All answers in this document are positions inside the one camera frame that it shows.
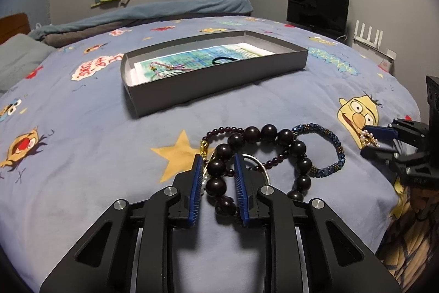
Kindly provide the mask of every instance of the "dark wooden bead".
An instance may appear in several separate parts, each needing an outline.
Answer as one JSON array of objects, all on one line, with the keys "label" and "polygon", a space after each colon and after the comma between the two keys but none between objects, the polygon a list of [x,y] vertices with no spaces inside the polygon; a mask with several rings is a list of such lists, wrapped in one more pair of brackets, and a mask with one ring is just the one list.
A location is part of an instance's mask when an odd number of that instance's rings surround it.
[{"label": "dark wooden bead", "polygon": [[244,138],[249,143],[256,143],[261,138],[259,129],[254,126],[247,127],[244,131]]},{"label": "dark wooden bead", "polygon": [[294,186],[296,190],[300,191],[301,193],[308,191],[308,189],[311,187],[311,178],[307,175],[301,175],[294,180]]},{"label": "dark wooden bead", "polygon": [[293,142],[293,132],[289,129],[283,129],[277,134],[277,142],[281,146],[288,146]]},{"label": "dark wooden bead", "polygon": [[210,178],[206,183],[206,193],[215,198],[223,196],[227,191],[227,185],[222,178]]},{"label": "dark wooden bead", "polygon": [[227,140],[227,143],[233,150],[240,150],[245,146],[245,139],[240,133],[232,133]]},{"label": "dark wooden bead", "polygon": [[277,128],[273,125],[265,125],[261,129],[261,140],[264,142],[273,142],[277,137]]},{"label": "dark wooden bead", "polygon": [[226,143],[219,144],[215,149],[215,157],[222,161],[228,161],[233,156],[233,150],[230,145]]},{"label": "dark wooden bead", "polygon": [[306,145],[301,140],[295,140],[290,146],[290,154],[298,157],[305,155]]},{"label": "dark wooden bead", "polygon": [[236,205],[231,197],[222,196],[215,203],[215,211],[218,215],[233,216],[236,213]]},{"label": "dark wooden bead", "polygon": [[291,190],[287,196],[292,200],[303,201],[303,194],[297,190]]},{"label": "dark wooden bead", "polygon": [[306,175],[313,167],[309,158],[300,158],[296,163],[296,169],[300,175]]},{"label": "dark wooden bead", "polygon": [[212,159],[207,165],[207,172],[212,177],[218,178],[226,171],[226,164],[221,159]]}]

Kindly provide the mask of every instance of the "beaded bracelet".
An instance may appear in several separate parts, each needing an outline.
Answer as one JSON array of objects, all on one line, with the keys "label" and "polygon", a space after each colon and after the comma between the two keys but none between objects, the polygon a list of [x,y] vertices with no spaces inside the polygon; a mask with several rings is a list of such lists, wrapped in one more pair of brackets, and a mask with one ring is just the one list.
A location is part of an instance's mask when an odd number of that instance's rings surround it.
[{"label": "beaded bracelet", "polygon": [[[207,148],[209,146],[209,140],[218,134],[230,134],[227,144],[220,144],[216,147],[211,159],[207,161]],[[297,136],[305,133],[317,133],[320,134],[334,144],[339,161],[324,169],[318,169],[312,165],[311,160],[306,156],[306,145],[297,140]],[[209,196],[216,199],[215,210],[220,215],[234,215],[236,205],[233,199],[224,196],[227,186],[221,176],[226,175],[229,177],[234,176],[234,170],[227,170],[226,163],[233,157],[233,153],[242,150],[246,143],[257,142],[273,143],[283,148],[282,153],[267,163],[262,163],[263,168],[260,165],[256,165],[250,170],[264,170],[271,169],[282,163],[289,156],[297,158],[296,169],[299,172],[299,176],[294,181],[293,190],[287,195],[294,200],[303,200],[303,193],[307,192],[311,187],[312,177],[327,177],[337,171],[339,171],[345,164],[345,154],[343,147],[335,134],[330,130],[323,128],[320,125],[313,123],[299,125],[292,130],[283,129],[277,131],[273,125],[265,125],[261,130],[254,126],[247,127],[245,130],[236,127],[220,127],[206,133],[206,136],[201,140],[200,152],[205,159],[205,170],[209,175],[203,176],[203,186]]]},{"label": "beaded bracelet", "polygon": [[343,150],[341,142],[339,141],[339,138],[330,130],[315,123],[309,123],[309,124],[306,123],[304,125],[298,125],[297,127],[294,127],[292,131],[295,139],[297,138],[297,136],[301,134],[317,133],[322,137],[328,138],[328,140],[332,142],[332,144],[335,147],[335,150],[337,151],[337,156],[339,157],[339,161],[337,163],[334,163],[323,169],[318,169],[317,167],[312,166],[311,171],[309,173],[310,177],[325,178],[328,175],[331,175],[339,171],[341,168],[343,168],[346,162],[345,152]]}]

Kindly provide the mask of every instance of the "yellow star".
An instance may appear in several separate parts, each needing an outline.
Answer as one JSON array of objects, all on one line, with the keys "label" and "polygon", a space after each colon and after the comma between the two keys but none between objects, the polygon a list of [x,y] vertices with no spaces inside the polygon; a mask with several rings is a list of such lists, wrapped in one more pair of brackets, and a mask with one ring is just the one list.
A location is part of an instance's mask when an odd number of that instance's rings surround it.
[{"label": "yellow star", "polygon": [[[194,149],[190,146],[186,131],[181,131],[177,142],[170,147],[151,148],[159,156],[168,160],[168,165],[163,172],[160,182],[163,183],[177,175],[192,168],[194,156],[200,153],[200,149]],[[214,148],[209,148],[208,153],[212,153]]]}]

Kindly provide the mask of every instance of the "wooden headboard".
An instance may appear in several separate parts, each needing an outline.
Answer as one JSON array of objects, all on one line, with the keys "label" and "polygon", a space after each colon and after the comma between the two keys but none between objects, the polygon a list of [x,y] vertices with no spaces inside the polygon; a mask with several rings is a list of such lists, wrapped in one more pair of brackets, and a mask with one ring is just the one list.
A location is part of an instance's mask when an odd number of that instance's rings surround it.
[{"label": "wooden headboard", "polygon": [[25,13],[0,18],[0,44],[16,34],[28,34],[29,32],[29,20]]}]

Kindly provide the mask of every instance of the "metal screw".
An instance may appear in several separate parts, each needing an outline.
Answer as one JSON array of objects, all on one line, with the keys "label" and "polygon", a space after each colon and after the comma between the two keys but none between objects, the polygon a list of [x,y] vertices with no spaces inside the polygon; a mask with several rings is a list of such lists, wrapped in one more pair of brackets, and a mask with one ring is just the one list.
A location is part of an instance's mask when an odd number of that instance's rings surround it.
[{"label": "metal screw", "polygon": [[313,207],[315,207],[316,209],[323,209],[325,206],[325,203],[323,202],[323,200],[314,199],[313,201],[311,201],[311,205]]},{"label": "metal screw", "polygon": [[125,200],[118,200],[113,204],[113,207],[116,210],[122,210],[126,207],[126,201]]},{"label": "metal screw", "polygon": [[177,189],[175,189],[174,187],[167,187],[163,190],[163,192],[165,193],[165,195],[174,196],[177,193]]},{"label": "metal screw", "polygon": [[274,189],[266,185],[261,188],[261,193],[263,193],[264,195],[271,195],[274,193]]}]

